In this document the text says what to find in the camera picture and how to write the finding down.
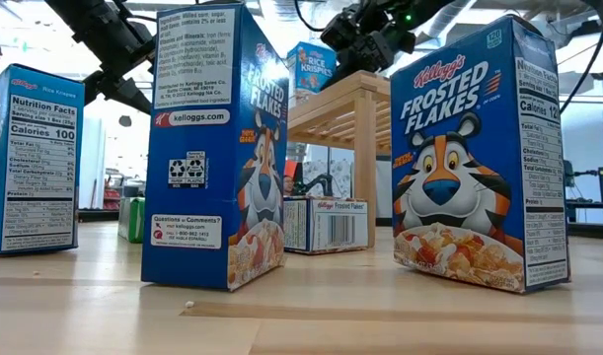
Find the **table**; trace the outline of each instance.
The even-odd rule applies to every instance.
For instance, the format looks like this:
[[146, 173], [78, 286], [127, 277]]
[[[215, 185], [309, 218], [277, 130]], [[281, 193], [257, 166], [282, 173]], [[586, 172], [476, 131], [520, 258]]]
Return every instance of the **table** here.
[[389, 80], [358, 71], [290, 110], [288, 140], [354, 151], [353, 197], [368, 201], [375, 245], [376, 155], [391, 154]]
[[0, 354], [603, 354], [600, 240], [571, 238], [573, 282], [525, 296], [398, 265], [389, 228], [226, 293], [140, 282], [141, 245], [116, 231], [0, 257]]

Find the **tiger's blue nose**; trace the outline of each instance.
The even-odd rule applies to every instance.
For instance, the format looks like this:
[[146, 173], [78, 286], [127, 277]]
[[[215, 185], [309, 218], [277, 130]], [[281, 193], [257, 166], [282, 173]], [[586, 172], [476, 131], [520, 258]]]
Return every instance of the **tiger's blue nose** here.
[[442, 179], [427, 182], [423, 185], [423, 191], [428, 198], [437, 205], [441, 206], [452, 198], [457, 193], [461, 183], [459, 181]]
[[260, 191], [262, 192], [262, 196], [264, 199], [268, 198], [268, 194], [270, 193], [270, 185], [272, 184], [272, 179], [268, 174], [260, 174]]

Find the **tiger cartoon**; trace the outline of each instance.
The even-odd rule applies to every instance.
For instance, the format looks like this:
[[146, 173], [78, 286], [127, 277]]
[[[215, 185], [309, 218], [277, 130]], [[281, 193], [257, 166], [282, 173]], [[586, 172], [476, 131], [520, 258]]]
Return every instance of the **tiger cartoon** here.
[[279, 126], [273, 130], [255, 115], [259, 130], [253, 158], [240, 173], [238, 204], [242, 212], [242, 224], [238, 240], [262, 220], [281, 224], [283, 218], [282, 182], [276, 167], [275, 144], [279, 141]]
[[396, 236], [437, 222], [490, 236], [523, 254], [521, 242], [502, 229], [511, 203], [509, 183], [479, 164], [468, 150], [467, 139], [480, 131], [479, 117], [467, 112], [456, 131], [411, 135], [417, 160], [394, 190]]

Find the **wooden stool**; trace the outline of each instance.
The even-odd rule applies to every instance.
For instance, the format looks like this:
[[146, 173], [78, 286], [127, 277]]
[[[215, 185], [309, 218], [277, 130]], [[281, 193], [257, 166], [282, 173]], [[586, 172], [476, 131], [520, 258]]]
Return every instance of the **wooden stool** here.
[[288, 115], [289, 141], [354, 151], [353, 197], [368, 201], [370, 248], [376, 232], [376, 154], [391, 154], [389, 92], [387, 78], [358, 71]]

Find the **cereal box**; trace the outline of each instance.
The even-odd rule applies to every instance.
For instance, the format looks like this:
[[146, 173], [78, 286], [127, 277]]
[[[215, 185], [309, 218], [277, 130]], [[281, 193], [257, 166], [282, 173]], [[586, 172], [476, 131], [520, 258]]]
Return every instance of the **cereal box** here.
[[131, 243], [143, 242], [145, 198], [124, 197], [119, 204], [118, 234]]
[[319, 94], [337, 68], [337, 56], [329, 48], [299, 42], [288, 52], [290, 106], [295, 107]]
[[158, 28], [141, 278], [234, 290], [282, 262], [288, 71], [239, 3]]
[[0, 75], [0, 254], [77, 248], [83, 108], [79, 82]]
[[367, 202], [353, 198], [285, 197], [285, 250], [306, 254], [367, 248]]
[[398, 263], [518, 293], [568, 281], [558, 65], [523, 24], [391, 79]]

